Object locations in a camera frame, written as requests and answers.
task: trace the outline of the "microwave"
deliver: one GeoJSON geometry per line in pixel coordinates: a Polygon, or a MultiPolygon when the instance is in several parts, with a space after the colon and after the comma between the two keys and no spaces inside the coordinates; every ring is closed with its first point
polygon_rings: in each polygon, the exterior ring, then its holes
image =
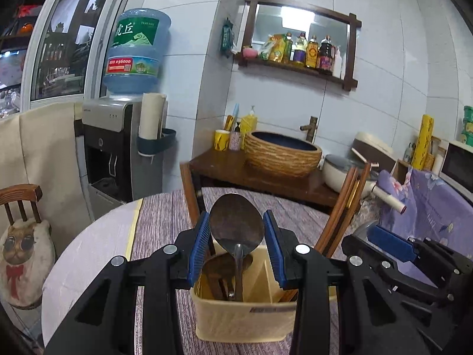
{"type": "Polygon", "coordinates": [[[439,176],[473,202],[473,147],[449,141],[439,176]]]}

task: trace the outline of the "red bow print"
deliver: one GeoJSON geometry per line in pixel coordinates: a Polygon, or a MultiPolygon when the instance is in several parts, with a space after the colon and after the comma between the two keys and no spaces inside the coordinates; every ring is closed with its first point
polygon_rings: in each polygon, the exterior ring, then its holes
{"type": "Polygon", "coordinates": [[[10,294],[11,297],[15,298],[16,300],[20,300],[18,298],[17,292],[17,279],[20,280],[20,276],[23,275],[23,265],[15,265],[11,267],[7,265],[7,282],[11,279],[11,286],[10,286],[10,294]]]}

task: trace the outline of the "pink bowl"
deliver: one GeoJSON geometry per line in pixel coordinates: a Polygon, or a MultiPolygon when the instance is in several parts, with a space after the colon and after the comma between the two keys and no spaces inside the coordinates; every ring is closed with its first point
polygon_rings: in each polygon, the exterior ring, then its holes
{"type": "Polygon", "coordinates": [[[258,51],[256,49],[253,49],[253,48],[243,48],[243,57],[245,59],[254,59],[256,58],[256,56],[258,56],[258,51]]]}

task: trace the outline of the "woven basin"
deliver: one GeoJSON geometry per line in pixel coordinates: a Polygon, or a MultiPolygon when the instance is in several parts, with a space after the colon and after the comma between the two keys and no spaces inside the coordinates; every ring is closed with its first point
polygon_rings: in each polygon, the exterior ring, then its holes
{"type": "Polygon", "coordinates": [[[253,131],[244,138],[247,162],[278,176],[305,176],[319,164],[322,149],[279,133],[253,131]]]}

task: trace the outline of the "yellow bottle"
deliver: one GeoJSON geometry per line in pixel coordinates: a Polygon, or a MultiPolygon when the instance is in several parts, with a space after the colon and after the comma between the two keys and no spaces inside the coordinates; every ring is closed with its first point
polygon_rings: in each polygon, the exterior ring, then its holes
{"type": "Polygon", "coordinates": [[[310,39],[309,43],[307,44],[306,67],[317,67],[318,53],[319,44],[317,43],[317,38],[315,36],[312,36],[312,39],[310,39]]]}
{"type": "Polygon", "coordinates": [[[241,118],[240,133],[241,133],[241,149],[244,149],[244,136],[256,129],[258,118],[255,116],[255,106],[251,106],[251,111],[248,115],[241,118]]]}

